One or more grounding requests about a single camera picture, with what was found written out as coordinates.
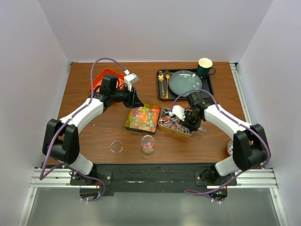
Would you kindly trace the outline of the black tin of star candies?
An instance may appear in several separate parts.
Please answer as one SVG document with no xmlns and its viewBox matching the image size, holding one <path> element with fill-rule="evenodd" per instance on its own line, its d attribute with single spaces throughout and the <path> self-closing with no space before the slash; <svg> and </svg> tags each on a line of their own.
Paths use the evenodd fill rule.
<svg viewBox="0 0 301 226">
<path fill-rule="evenodd" d="M 154 136 L 160 114 L 160 106 L 145 103 L 143 107 L 132 108 L 129 111 L 125 128 L 127 131 Z"/>
</svg>

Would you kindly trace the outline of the gold tin of lollipops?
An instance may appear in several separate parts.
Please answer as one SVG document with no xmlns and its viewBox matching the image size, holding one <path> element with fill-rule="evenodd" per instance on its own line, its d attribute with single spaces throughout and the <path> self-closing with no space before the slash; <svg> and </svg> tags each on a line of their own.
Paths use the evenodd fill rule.
<svg viewBox="0 0 301 226">
<path fill-rule="evenodd" d="M 182 126 L 177 117 L 169 116 L 170 109 L 163 108 L 158 120 L 158 128 L 185 137 L 190 138 L 193 134 L 191 130 Z"/>
</svg>

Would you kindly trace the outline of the clear glass jar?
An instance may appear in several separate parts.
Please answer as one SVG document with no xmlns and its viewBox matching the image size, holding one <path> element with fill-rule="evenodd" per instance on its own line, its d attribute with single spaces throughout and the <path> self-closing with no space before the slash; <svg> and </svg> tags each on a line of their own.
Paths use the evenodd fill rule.
<svg viewBox="0 0 301 226">
<path fill-rule="evenodd" d="M 142 151 L 147 155 L 152 154 L 154 152 L 154 144 L 154 137 L 151 135 L 145 135 L 141 140 Z"/>
</svg>

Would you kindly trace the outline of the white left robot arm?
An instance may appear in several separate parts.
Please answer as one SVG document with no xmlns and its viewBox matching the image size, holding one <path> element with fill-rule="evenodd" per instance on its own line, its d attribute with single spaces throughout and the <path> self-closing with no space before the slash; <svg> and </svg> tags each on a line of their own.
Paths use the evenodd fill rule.
<svg viewBox="0 0 301 226">
<path fill-rule="evenodd" d="M 133 84 L 137 75 L 131 73 L 124 77 L 124 88 L 117 87 L 117 76 L 108 74 L 95 88 L 91 97 L 71 114 L 60 120 L 51 119 L 47 123 L 42 152 L 45 158 L 53 158 L 69 165 L 81 174 L 87 185 L 97 181 L 96 165 L 80 153 L 79 134 L 96 116 L 102 114 L 113 103 L 122 102 L 127 108 L 143 106 Z"/>
</svg>

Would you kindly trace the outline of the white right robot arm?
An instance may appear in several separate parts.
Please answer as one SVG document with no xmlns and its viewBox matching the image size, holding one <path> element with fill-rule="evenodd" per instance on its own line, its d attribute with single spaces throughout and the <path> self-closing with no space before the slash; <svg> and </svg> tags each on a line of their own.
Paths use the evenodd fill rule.
<svg viewBox="0 0 301 226">
<path fill-rule="evenodd" d="M 215 99 L 202 99 L 199 91 L 189 93 L 186 100 L 190 109 L 181 110 L 181 125 L 197 131 L 202 121 L 208 121 L 232 138 L 232 155 L 210 169 L 209 178 L 213 184 L 220 185 L 227 175 L 238 170 L 247 171 L 270 161 L 271 154 L 263 126 L 251 125 L 234 117 L 217 104 Z"/>
</svg>

